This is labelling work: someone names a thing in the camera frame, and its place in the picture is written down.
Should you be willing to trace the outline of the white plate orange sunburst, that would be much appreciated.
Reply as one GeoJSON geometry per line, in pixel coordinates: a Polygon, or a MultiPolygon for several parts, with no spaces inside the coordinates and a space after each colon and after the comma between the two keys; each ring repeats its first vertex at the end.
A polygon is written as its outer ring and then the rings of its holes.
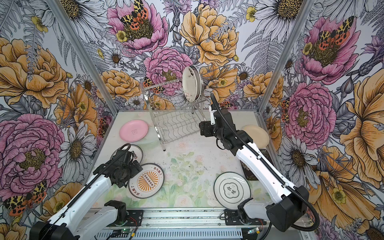
{"type": "Polygon", "coordinates": [[[141,167],[142,170],[129,180],[128,190],[138,199],[147,199],[162,188],[165,174],[156,164],[144,164],[141,167]]]}

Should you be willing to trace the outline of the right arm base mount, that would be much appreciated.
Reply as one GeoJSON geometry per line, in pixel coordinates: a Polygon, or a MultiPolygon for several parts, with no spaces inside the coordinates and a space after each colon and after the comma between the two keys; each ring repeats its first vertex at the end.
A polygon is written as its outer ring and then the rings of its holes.
{"type": "Polygon", "coordinates": [[[224,209],[224,221],[226,226],[261,226],[267,224],[265,220],[251,219],[239,210],[234,211],[228,209],[224,209]]]}

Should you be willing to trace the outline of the white plate green red rim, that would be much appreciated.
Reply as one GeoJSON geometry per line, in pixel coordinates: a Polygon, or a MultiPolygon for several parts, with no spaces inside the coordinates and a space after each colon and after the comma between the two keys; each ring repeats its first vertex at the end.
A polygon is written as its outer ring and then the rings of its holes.
{"type": "Polygon", "coordinates": [[[195,70],[196,72],[196,78],[197,78],[197,87],[198,87],[198,92],[197,92],[197,96],[196,96],[196,100],[199,100],[203,94],[203,91],[204,91],[204,82],[202,80],[202,77],[199,73],[199,70],[196,69],[195,70]]]}

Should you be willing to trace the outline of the cream plate floral pattern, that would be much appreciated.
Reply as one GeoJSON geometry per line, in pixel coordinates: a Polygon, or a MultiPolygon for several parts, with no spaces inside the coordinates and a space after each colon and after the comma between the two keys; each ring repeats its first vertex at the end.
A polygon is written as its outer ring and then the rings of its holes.
{"type": "Polygon", "coordinates": [[[186,67],[183,71],[182,76],[182,85],[183,92],[188,102],[192,103],[196,101],[196,96],[198,92],[197,87],[197,78],[196,78],[196,70],[195,66],[186,67]]]}

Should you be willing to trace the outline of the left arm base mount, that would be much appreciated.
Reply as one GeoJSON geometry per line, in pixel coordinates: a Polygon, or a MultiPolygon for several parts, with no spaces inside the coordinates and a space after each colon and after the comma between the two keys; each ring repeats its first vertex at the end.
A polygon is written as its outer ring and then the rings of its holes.
{"type": "Polygon", "coordinates": [[[142,225],[143,210],[126,210],[125,214],[118,215],[117,220],[107,227],[140,227],[142,225]]]}

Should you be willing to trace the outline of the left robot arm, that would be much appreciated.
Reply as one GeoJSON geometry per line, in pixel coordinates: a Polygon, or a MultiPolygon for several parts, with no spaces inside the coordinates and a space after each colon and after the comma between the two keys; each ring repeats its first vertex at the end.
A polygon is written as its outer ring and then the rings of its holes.
{"type": "Polygon", "coordinates": [[[30,230],[31,240],[90,240],[110,224],[128,220],[126,204],[107,202],[92,217],[83,220],[94,203],[112,186],[127,187],[142,167],[130,150],[116,150],[110,160],[94,170],[91,179],[61,210],[46,222],[37,222],[30,230]]]}

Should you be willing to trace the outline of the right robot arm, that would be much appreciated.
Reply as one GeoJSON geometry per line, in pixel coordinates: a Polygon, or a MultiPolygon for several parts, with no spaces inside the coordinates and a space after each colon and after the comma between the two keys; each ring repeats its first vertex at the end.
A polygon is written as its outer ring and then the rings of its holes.
{"type": "Polygon", "coordinates": [[[253,139],[242,130],[236,130],[232,115],[227,110],[209,107],[210,120],[200,122],[200,133],[215,137],[224,148],[241,161],[267,190],[272,202],[258,204],[252,198],[237,206],[240,219],[246,223],[251,219],[268,220],[281,232],[294,228],[311,232],[316,226],[298,226],[296,222],[309,209],[309,192],[305,187],[296,187],[285,178],[262,154],[253,139]]]}

